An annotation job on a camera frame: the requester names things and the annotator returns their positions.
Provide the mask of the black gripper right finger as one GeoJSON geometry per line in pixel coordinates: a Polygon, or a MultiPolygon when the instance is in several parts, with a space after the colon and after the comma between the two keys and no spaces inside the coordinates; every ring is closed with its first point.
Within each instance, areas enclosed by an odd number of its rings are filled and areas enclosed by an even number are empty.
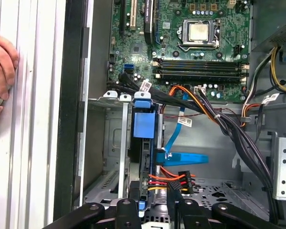
{"type": "Polygon", "coordinates": [[[215,201],[210,209],[167,184],[167,209],[172,229],[286,229],[286,222],[270,221],[266,210],[239,191],[225,186],[228,201],[215,201]]]}

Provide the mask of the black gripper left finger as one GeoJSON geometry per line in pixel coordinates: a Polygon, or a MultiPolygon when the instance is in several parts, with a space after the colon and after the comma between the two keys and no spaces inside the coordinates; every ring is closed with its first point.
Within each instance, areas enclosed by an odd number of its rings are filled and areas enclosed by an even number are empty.
{"type": "Polygon", "coordinates": [[[101,203],[86,203],[67,215],[45,226],[46,229],[140,229],[138,213],[140,182],[132,181],[127,198],[110,202],[108,208],[101,203]]]}

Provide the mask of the person's left hand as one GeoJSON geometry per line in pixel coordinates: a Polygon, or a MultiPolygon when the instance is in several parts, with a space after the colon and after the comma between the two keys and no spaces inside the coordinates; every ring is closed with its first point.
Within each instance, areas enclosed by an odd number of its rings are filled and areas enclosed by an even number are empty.
{"type": "Polygon", "coordinates": [[[0,35],[0,98],[7,100],[14,85],[19,55],[15,46],[0,35]]]}

